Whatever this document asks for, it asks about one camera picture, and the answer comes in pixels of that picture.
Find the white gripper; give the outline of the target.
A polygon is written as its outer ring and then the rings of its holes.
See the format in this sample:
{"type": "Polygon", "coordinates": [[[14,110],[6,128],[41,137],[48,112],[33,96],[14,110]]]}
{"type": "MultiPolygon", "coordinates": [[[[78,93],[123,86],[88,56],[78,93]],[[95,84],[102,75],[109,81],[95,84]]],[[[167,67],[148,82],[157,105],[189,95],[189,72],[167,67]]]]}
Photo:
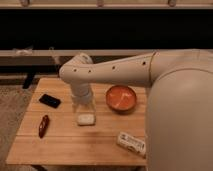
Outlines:
{"type": "Polygon", "coordinates": [[[75,103],[88,104],[93,99],[93,91],[88,83],[72,84],[70,86],[72,99],[75,103]]]}

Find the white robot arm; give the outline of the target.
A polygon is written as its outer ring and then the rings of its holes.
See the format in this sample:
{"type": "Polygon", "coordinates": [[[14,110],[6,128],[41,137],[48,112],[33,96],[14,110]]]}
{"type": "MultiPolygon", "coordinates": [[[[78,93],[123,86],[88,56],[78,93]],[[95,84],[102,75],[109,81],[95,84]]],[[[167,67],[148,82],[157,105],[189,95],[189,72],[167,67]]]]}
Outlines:
{"type": "Polygon", "coordinates": [[[148,88],[148,171],[213,171],[212,52],[155,51],[97,64],[80,53],[59,75],[77,103],[92,100],[93,83],[148,88]]]}

